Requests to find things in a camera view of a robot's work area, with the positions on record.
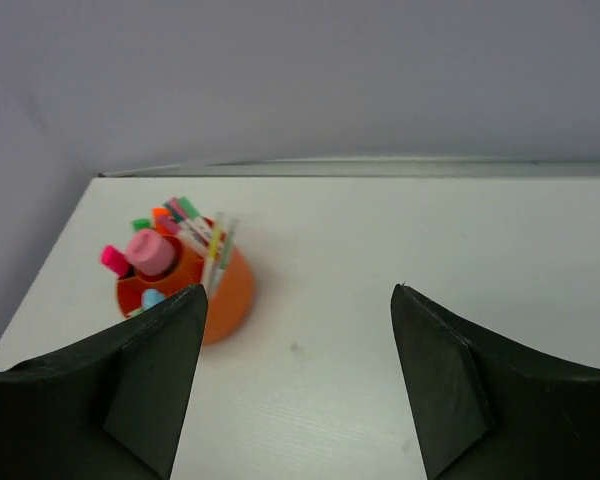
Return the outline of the pink-capped clear bottle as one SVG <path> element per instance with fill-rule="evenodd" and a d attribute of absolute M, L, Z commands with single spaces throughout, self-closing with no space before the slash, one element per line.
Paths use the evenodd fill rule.
<path fill-rule="evenodd" d="M 125 252 L 126 260 L 147 276 L 158 276 L 167 271 L 176 258 L 174 246 L 152 229 L 142 229 L 134 234 Z"/>

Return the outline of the clear green thin pen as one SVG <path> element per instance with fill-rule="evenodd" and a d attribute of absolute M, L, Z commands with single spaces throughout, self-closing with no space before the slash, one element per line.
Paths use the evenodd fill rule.
<path fill-rule="evenodd" d="M 239 220 L 237 218 L 232 219 L 229 224 L 229 229 L 226 232 L 225 241 L 224 241 L 223 249 L 222 249 L 222 255 L 220 257 L 218 267 L 216 269 L 216 273 L 215 273 L 215 277 L 214 277 L 214 287 L 215 288 L 217 288 L 219 286 L 219 284 L 221 283 L 223 276 L 225 274 L 225 271 L 229 265 L 238 225 L 239 225 Z"/>

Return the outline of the orange-capped black highlighter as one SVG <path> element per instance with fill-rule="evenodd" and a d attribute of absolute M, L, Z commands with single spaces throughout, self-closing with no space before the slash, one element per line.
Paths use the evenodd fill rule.
<path fill-rule="evenodd" d="M 170 213 L 170 211 L 169 211 L 167 208 L 165 208 L 165 207 L 154 207 L 154 208 L 151 210 L 151 215 L 152 215 L 153 221 L 154 221 L 154 222 L 157 222 L 157 219 L 158 219 L 159 217 L 162 217 L 162 216 L 165 216 L 165 217 L 170 217 L 170 216 L 171 216 L 171 213 Z"/>

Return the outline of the light blue cap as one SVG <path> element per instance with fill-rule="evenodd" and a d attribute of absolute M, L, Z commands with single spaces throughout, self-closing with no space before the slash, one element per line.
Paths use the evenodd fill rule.
<path fill-rule="evenodd" d="M 156 289 L 146 289 L 141 295 L 141 308 L 143 311 L 149 310 L 165 298 L 166 296 Z"/>

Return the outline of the green-capped black highlighter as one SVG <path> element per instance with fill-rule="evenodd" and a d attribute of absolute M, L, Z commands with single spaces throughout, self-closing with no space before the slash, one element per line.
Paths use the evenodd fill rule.
<path fill-rule="evenodd" d="M 143 229 L 151 229 L 152 223 L 149 218 L 136 218 L 131 221 L 131 227 L 134 232 L 138 232 Z"/>

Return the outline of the pink-capped black highlighter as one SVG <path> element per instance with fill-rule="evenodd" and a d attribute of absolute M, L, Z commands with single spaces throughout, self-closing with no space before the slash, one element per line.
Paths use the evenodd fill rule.
<path fill-rule="evenodd" d="M 133 270 L 125 255 L 113 245 L 106 245 L 102 249 L 100 263 L 112 271 L 118 278 L 125 278 Z"/>

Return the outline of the yellow thin pen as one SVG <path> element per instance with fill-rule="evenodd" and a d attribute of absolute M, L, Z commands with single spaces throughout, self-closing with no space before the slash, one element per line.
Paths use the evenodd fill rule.
<path fill-rule="evenodd" d="M 224 235 L 224 217 L 223 212 L 218 212 L 214 217 L 211 241 L 201 276 L 201 285 L 204 287 L 208 298 L 212 296 L 214 276 Z"/>

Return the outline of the magenta-capped white pen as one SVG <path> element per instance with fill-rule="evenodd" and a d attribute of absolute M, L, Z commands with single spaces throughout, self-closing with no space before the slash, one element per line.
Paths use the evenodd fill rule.
<path fill-rule="evenodd" d="M 169 215 L 161 218 L 161 225 L 198 256 L 205 257 L 208 254 L 208 242 L 195 231 L 184 210 L 173 200 L 166 202 L 164 207 Z"/>

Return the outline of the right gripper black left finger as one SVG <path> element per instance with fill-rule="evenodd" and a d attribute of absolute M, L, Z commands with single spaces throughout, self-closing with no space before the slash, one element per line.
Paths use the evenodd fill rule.
<path fill-rule="evenodd" d="M 207 314 L 202 286 L 0 371 L 0 479 L 168 479 Z"/>

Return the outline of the green-capped white pen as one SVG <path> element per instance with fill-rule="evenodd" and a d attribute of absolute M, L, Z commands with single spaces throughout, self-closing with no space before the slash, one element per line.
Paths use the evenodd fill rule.
<path fill-rule="evenodd" d="M 178 205 L 186 215 L 186 218 L 190 222 L 198 222 L 199 220 L 205 220 L 200 212 L 192 205 L 187 197 L 180 197 L 178 199 Z"/>

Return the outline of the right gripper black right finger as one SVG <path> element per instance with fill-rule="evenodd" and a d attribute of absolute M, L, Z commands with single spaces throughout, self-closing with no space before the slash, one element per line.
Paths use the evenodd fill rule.
<path fill-rule="evenodd" d="M 600 369 L 536 351 L 405 285 L 391 319 L 429 479 L 600 479 Z"/>

